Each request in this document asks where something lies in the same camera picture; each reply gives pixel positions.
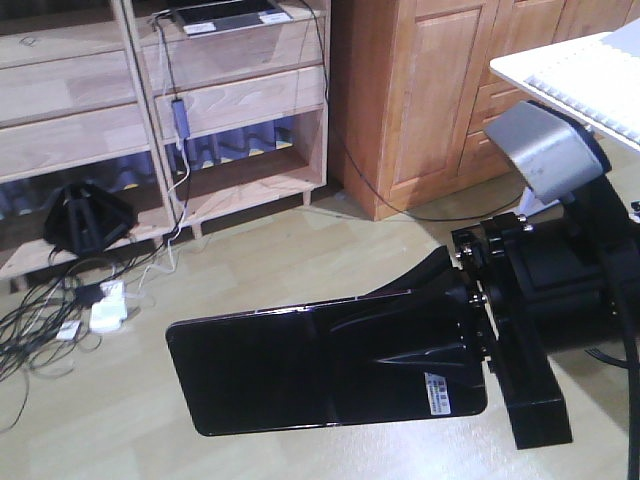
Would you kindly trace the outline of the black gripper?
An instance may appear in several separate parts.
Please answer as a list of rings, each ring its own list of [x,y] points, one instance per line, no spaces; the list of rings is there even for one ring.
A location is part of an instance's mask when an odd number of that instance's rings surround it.
[[[493,324],[487,346],[520,449],[573,435],[548,357],[639,333],[639,228],[577,212],[537,224],[507,213],[458,229],[456,255]],[[468,291],[448,249],[360,299],[382,298],[329,329],[337,380],[349,389],[418,396],[427,374],[461,397],[483,393]]]

